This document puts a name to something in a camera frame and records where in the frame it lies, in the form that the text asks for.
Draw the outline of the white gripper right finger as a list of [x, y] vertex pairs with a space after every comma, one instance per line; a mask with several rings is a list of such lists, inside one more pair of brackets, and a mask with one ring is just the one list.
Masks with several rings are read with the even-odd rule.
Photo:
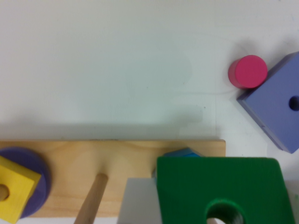
[[288, 180], [286, 188], [289, 194], [295, 223], [299, 224], [299, 180]]

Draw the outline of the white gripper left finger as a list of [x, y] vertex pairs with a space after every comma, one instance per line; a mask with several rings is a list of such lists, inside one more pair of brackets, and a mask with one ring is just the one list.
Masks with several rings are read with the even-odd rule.
[[163, 224], [154, 178], [127, 180], [117, 224]]

